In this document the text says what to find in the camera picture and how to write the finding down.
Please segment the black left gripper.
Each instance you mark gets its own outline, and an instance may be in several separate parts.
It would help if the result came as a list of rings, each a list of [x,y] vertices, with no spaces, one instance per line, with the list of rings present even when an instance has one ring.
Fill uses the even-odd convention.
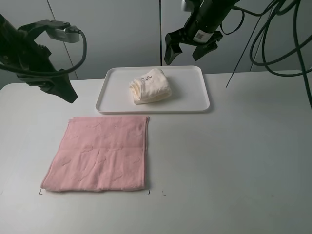
[[[45,93],[55,95],[68,103],[73,103],[77,94],[67,74],[56,75],[58,72],[49,57],[51,52],[43,45],[35,45],[23,51],[19,56],[17,76],[28,85],[38,86]]]

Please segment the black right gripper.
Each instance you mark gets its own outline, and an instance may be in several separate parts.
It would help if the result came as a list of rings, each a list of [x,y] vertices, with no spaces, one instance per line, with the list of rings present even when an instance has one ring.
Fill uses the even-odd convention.
[[[207,53],[216,50],[218,48],[217,42],[222,38],[223,35],[220,31],[206,33],[200,29],[195,29],[194,35],[188,36],[184,28],[178,29],[165,36],[166,50],[164,61],[167,65],[170,65],[182,53],[179,46],[180,43],[196,46],[192,56],[195,61],[198,61]]]

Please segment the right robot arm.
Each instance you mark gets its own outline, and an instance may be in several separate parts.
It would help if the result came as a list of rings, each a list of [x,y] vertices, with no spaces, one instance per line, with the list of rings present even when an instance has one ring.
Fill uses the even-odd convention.
[[[192,54],[195,61],[217,49],[223,35],[217,28],[232,10],[236,0],[186,0],[186,8],[191,11],[184,26],[165,36],[164,61],[170,65],[182,53],[180,44],[195,47]]]

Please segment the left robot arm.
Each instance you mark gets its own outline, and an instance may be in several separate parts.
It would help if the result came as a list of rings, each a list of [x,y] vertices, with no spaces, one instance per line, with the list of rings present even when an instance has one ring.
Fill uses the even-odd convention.
[[[77,99],[69,73],[81,66],[56,70],[49,60],[50,50],[35,42],[46,32],[51,39],[76,43],[84,35],[68,22],[44,19],[16,29],[4,16],[0,18],[0,68],[10,71],[29,86],[73,103]]]

